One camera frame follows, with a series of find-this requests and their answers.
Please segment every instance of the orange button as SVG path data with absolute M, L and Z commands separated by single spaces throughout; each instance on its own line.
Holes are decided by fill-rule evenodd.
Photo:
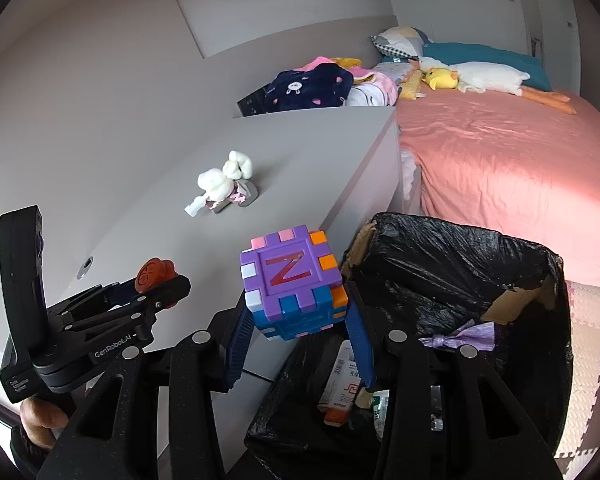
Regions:
M 311 243 L 313 245 L 326 243 L 327 237 L 324 235 L 322 231 L 312 231 L 309 233 L 311 237 Z
M 336 257 L 333 256 L 333 254 L 327 254 L 326 256 L 318 258 L 318 260 L 320 261 L 320 266 L 322 267 L 322 270 L 329 270 L 338 266 L 338 263 L 336 262 Z
M 340 308 L 341 306 L 346 306 L 347 303 L 349 303 L 349 298 L 347 297 L 347 293 L 342 285 L 331 289 L 331 297 L 333 298 L 334 308 Z
M 142 269 L 136 276 L 136 291 L 142 293 L 154 288 L 156 285 L 175 278 L 178 273 L 175 271 L 171 260 L 161 260 L 160 258 L 151 258 L 142 266 Z

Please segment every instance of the black garbage bag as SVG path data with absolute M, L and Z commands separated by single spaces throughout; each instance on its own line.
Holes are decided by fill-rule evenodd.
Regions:
M 496 349 L 483 355 L 555 451 L 573 373 L 560 257 L 541 244 L 435 218 L 380 213 L 373 223 L 352 278 L 368 307 L 411 335 L 448 335 L 482 322 L 507 290 L 552 285 L 548 304 L 531 301 L 513 322 L 497 325 Z M 339 323 L 302 338 L 251 423 L 245 444 L 283 480 L 373 477 L 379 447 L 369 412 L 354 407 L 348 426 L 330 428 L 316 408 L 346 337 Z
M 437 218 L 380 213 L 373 222 L 353 279 L 367 306 L 417 337 L 480 322 L 505 290 L 555 284 L 551 310 L 532 301 L 515 321 L 496 326 L 496 349 L 484 353 L 555 451 L 573 375 L 560 257 L 541 244 Z
M 251 422 L 244 443 L 277 478 L 374 477 L 380 442 L 371 410 L 354 405 L 347 424 L 334 428 L 317 409 L 347 338 L 344 323 L 303 337 Z

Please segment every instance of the building block cube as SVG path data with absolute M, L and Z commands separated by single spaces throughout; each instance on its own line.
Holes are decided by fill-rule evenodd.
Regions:
M 347 293 L 322 231 L 301 225 L 254 238 L 240 264 L 246 306 L 267 338 L 291 340 L 344 320 Z

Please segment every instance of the teal pillow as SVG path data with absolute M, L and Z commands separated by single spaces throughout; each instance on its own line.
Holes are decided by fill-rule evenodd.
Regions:
M 517 52 L 500 50 L 499 48 L 480 44 L 426 43 L 422 47 L 422 55 L 432 57 L 447 65 L 482 61 L 512 66 L 522 72 L 527 72 L 531 76 L 531 79 L 522 82 L 523 85 L 544 92 L 551 91 L 551 83 L 549 83 L 549 78 L 546 76 L 540 60 L 526 54 L 518 54 Z

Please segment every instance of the white block square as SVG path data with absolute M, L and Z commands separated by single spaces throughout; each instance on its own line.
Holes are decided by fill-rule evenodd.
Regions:
M 260 296 L 260 290 L 250 290 L 244 293 L 244 303 L 247 308 L 252 312 L 262 310 L 262 297 Z
M 257 274 L 256 272 L 256 264 L 246 264 L 240 267 L 240 272 L 242 273 L 242 278 L 252 278 Z

